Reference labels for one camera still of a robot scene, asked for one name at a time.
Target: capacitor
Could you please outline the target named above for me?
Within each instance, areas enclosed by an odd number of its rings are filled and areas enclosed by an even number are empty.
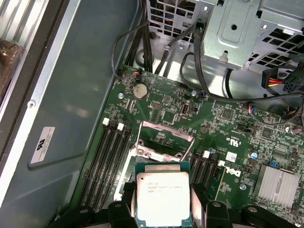
[[[210,153],[215,153],[215,149],[211,147],[211,148],[209,148],[209,152]]]
[[[248,157],[256,160],[257,159],[257,153],[255,153],[255,152],[249,153]]]

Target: red and yellow wires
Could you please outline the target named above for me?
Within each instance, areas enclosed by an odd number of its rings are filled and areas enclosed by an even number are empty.
[[[269,79],[269,84],[268,84],[268,87],[273,87],[273,86],[278,86],[279,84],[282,84],[283,83],[283,80],[280,80],[280,79]]]

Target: mounting hole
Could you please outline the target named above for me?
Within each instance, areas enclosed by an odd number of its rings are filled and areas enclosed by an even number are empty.
[[[83,209],[83,210],[80,211],[80,214],[85,214],[85,213],[87,213],[88,211],[89,211],[88,209]]]
[[[231,29],[232,29],[232,30],[237,30],[237,28],[238,28],[238,27],[237,27],[235,24],[231,25]]]

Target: wire bundle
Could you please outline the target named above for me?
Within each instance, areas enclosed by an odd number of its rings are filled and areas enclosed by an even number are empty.
[[[269,87],[273,87],[273,86],[276,86],[276,85],[279,85],[279,84],[282,84],[283,83],[283,80],[280,80],[280,79],[269,79]]]
[[[249,108],[248,108],[248,112],[249,114],[251,114],[253,111],[255,111],[257,109],[257,107],[253,106],[253,105],[249,105]]]

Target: connector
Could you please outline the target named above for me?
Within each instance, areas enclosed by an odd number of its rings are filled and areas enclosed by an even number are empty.
[[[272,79],[277,79],[277,74],[278,74],[278,68],[273,68],[273,69],[268,69],[264,70],[262,73],[262,84],[261,86],[264,89],[267,89],[269,87],[269,80]]]
[[[294,91],[304,92],[304,70],[297,69],[290,73],[283,80],[284,91],[292,93]]]

